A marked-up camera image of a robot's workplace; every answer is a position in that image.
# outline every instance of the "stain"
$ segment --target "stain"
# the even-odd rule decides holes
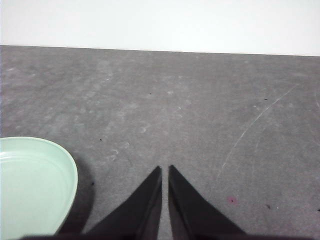
[[[228,196],[226,200],[229,204],[236,205],[238,203],[238,200],[234,196]]]

